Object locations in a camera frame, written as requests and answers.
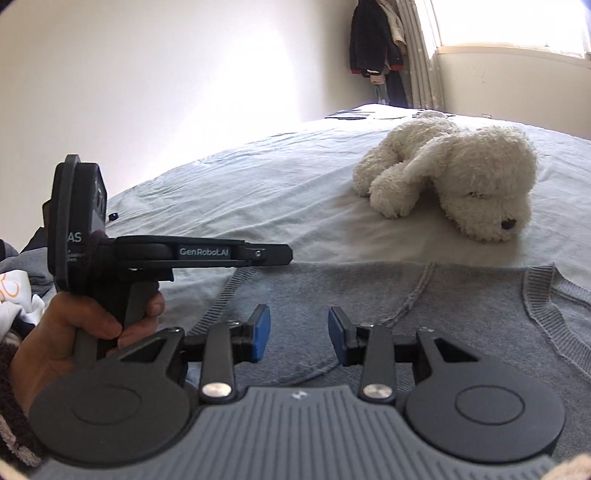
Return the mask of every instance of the circular mount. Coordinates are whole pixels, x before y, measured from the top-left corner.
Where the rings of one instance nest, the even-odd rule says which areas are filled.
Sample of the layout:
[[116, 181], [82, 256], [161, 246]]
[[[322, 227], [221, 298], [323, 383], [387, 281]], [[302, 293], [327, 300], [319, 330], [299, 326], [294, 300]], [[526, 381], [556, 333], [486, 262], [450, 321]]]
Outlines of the circular mount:
[[29, 420], [57, 458], [104, 468], [164, 450], [189, 416], [187, 394], [152, 365], [106, 359], [43, 390]]
[[547, 385], [493, 359], [443, 364], [405, 407], [427, 443], [474, 463], [515, 463], [551, 454], [565, 410]]

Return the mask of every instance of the finger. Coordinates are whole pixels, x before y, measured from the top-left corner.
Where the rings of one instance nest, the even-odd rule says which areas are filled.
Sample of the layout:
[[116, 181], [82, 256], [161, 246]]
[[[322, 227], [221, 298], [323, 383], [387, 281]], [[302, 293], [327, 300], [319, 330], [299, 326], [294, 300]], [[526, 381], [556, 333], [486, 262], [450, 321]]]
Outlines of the finger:
[[146, 338], [155, 333], [157, 327], [157, 317], [146, 317], [139, 322], [134, 323], [131, 327], [126, 328], [123, 333], [121, 333], [119, 340], [117, 341], [117, 347], [125, 348], [132, 343], [139, 342], [142, 338]]
[[121, 324], [96, 300], [89, 297], [58, 293], [41, 319], [55, 335], [74, 335], [82, 328], [96, 338], [112, 339], [121, 333]]
[[165, 308], [166, 301], [164, 300], [164, 295], [158, 292], [148, 301], [146, 305], [146, 316], [157, 317], [158, 315], [162, 315]]

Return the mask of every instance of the white wall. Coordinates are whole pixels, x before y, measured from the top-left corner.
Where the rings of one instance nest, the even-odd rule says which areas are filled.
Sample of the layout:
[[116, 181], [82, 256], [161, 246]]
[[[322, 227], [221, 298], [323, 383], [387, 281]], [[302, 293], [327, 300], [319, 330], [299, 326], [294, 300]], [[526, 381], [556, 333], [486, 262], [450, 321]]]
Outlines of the white wall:
[[509, 47], [441, 47], [446, 110], [591, 140], [591, 61]]
[[0, 238], [41, 224], [55, 165], [112, 196], [373, 100], [348, 68], [356, 0], [15, 0], [0, 15]]

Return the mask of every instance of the white blanket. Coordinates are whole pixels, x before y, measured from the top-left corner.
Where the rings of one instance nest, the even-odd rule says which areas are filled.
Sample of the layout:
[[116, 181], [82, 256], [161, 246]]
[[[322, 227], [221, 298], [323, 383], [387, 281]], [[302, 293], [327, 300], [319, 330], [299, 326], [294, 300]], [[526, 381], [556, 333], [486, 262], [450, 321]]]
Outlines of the white blanket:
[[[120, 219], [109, 236], [130, 234], [285, 242], [299, 261], [438, 261], [512, 266], [555, 262], [591, 288], [591, 141], [523, 127], [540, 156], [531, 224], [516, 240], [481, 244], [463, 236], [425, 194], [407, 218], [389, 220], [351, 188], [355, 164], [412, 110], [368, 106], [376, 117], [325, 119], [171, 170], [114, 197]], [[453, 117], [477, 127], [503, 123]], [[163, 283], [167, 323], [190, 327], [211, 305], [227, 269], [177, 270]]]
[[0, 274], [0, 339], [10, 330], [15, 318], [37, 325], [45, 304], [39, 295], [31, 295], [27, 272], [12, 270]]

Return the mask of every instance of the black jacket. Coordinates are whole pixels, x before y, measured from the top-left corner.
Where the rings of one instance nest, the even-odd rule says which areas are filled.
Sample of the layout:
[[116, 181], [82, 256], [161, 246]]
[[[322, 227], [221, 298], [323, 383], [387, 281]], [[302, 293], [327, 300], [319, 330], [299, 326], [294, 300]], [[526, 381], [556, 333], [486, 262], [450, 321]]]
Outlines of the black jacket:
[[351, 23], [349, 46], [351, 71], [368, 76], [368, 70], [380, 72], [388, 62], [390, 70], [401, 70], [403, 61], [392, 41], [388, 17], [375, 0], [359, 0]]

